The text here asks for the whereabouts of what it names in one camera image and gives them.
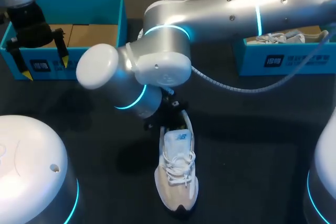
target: cardboard box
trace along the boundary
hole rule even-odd
[[[69,47],[92,47],[100,43],[115,46],[117,36],[117,25],[74,25]]]
[[[98,43],[120,47],[126,43],[127,17],[124,0],[36,2],[41,7],[46,22],[52,24],[54,29],[64,30],[69,61],[67,68],[63,67],[54,42],[42,48],[21,48],[25,65],[33,80],[76,80],[77,63],[89,47]],[[13,25],[10,23],[0,45],[0,53],[16,80],[29,80],[19,72],[12,55],[6,51],[6,41],[15,36]]]
[[[52,30],[62,28],[63,33],[64,33],[63,34],[63,36],[64,36],[63,40],[64,40],[65,45],[68,46],[73,25],[49,25],[49,26]],[[43,48],[52,48],[52,47],[56,47],[56,44],[55,44],[54,41],[52,41],[49,44],[43,46]]]
[[[304,34],[319,34],[319,26],[297,28]],[[233,43],[233,53],[240,76],[267,76],[292,73],[318,43],[248,44],[247,38]],[[299,74],[336,73],[336,43],[326,43]]]

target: white robotic arm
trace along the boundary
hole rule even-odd
[[[76,74],[85,88],[108,86],[117,109],[157,122],[176,109],[174,99],[167,104],[169,95],[161,87],[183,84],[191,75],[190,44],[335,20],[336,0],[160,1],[146,10],[141,39],[117,49],[109,45],[90,48]]]

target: cable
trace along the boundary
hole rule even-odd
[[[200,71],[198,71],[196,68],[194,68],[192,66],[192,70],[194,73],[196,73],[198,76],[202,77],[203,79],[209,81],[210,83],[223,88],[223,89],[227,89],[230,91],[234,91],[234,92],[240,92],[240,93],[262,93],[262,92],[266,92],[269,91],[271,89],[277,88],[281,85],[283,85],[284,83],[286,83],[287,81],[289,81],[294,75],[296,75],[299,70],[322,48],[322,46],[334,35],[336,34],[336,29],[334,29],[331,33],[329,33],[319,44],[318,46],[311,52],[308,54],[308,56],[293,70],[292,73],[290,73],[289,75],[285,76],[284,78],[282,78],[281,80],[279,80],[276,83],[273,83],[269,86],[263,87],[263,88],[259,88],[259,89],[240,89],[240,88],[235,88],[235,87],[231,87],[225,84],[222,84],[218,81],[215,81],[214,79],[206,76],[205,74],[201,73]]]

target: white sneaker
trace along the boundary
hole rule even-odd
[[[159,165],[154,173],[162,202],[178,214],[192,210],[198,195],[193,129],[187,113],[181,113],[187,129],[166,132],[161,128]]]
[[[249,41],[248,44],[278,44],[286,43],[286,37],[282,33],[266,34],[257,36],[256,40]]]
[[[324,30],[319,34],[303,34],[299,30],[293,30],[286,34],[276,33],[257,36],[256,40],[249,41],[247,44],[301,44],[301,43],[317,43],[328,35],[328,31]]]

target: dark table surface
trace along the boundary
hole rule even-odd
[[[140,20],[129,20],[135,40]],[[3,34],[5,26],[0,27]],[[230,45],[192,46],[193,65],[237,87],[279,77],[239,78]],[[334,75],[296,76],[276,90],[245,95],[192,76],[176,88],[190,103],[196,137],[198,204],[186,223],[305,223],[302,194],[316,141],[334,108]],[[180,223],[156,192],[158,139],[141,120],[75,81],[14,81],[0,57],[0,114],[31,116],[62,138],[86,202],[86,224]]]

